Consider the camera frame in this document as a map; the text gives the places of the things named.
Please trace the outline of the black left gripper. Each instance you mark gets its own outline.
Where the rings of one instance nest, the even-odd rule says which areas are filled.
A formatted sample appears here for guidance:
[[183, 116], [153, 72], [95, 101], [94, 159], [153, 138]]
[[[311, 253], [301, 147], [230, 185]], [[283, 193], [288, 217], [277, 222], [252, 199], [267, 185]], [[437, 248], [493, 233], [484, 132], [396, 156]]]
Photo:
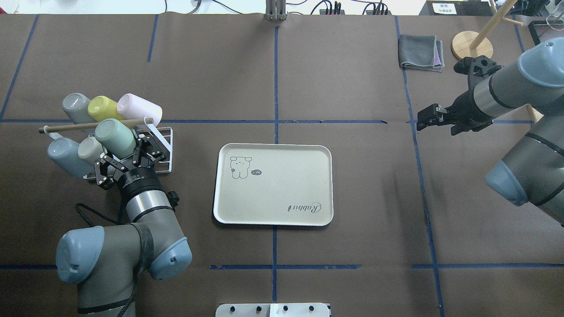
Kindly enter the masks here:
[[136, 168], [128, 170], [108, 153], [101, 153], [93, 165], [96, 185], [107, 191], [117, 183], [122, 200], [131, 200], [147, 191], [164, 191], [153, 168], [156, 162], [167, 163], [167, 154], [152, 134], [144, 134], [137, 127], [132, 128], [132, 133], [136, 142], [132, 165]]

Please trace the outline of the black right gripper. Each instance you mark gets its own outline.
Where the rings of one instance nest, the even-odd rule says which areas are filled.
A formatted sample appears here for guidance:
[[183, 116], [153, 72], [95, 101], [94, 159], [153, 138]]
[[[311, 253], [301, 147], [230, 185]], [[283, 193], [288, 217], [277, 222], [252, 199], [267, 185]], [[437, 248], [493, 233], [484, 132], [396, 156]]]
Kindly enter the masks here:
[[446, 110], [439, 104], [432, 104], [417, 113], [416, 130], [421, 132], [430, 126], [449, 124], [449, 113], [455, 119], [451, 127], [451, 135], [461, 132], [479, 132], [493, 124], [494, 118], [481, 111], [473, 96], [473, 90], [467, 90], [458, 96]]

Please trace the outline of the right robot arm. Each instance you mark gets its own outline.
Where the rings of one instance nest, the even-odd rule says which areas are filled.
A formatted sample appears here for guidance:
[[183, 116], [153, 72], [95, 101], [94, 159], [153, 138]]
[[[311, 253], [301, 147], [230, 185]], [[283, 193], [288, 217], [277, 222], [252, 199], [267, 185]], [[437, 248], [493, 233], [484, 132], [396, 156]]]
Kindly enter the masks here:
[[487, 185], [515, 206], [531, 203], [564, 221], [564, 41], [554, 37], [506, 66], [487, 56], [465, 57], [454, 66], [468, 88], [451, 106], [419, 111], [418, 131], [450, 126], [451, 135], [479, 132], [518, 109], [530, 129], [485, 176]]

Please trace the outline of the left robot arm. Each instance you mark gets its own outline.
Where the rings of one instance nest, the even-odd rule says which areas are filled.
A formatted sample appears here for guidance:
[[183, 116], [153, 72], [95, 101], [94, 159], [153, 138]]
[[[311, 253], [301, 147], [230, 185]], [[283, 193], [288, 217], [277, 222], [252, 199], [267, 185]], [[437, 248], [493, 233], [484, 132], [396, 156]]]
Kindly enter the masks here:
[[77, 285], [79, 317], [134, 317], [143, 272], [166, 280], [192, 261], [175, 215], [179, 197], [164, 190], [154, 167], [172, 163], [173, 132], [154, 127], [132, 132], [137, 144], [130, 157], [118, 160], [104, 151], [93, 165], [99, 187], [119, 189], [129, 222], [73, 229], [58, 243], [58, 275]]

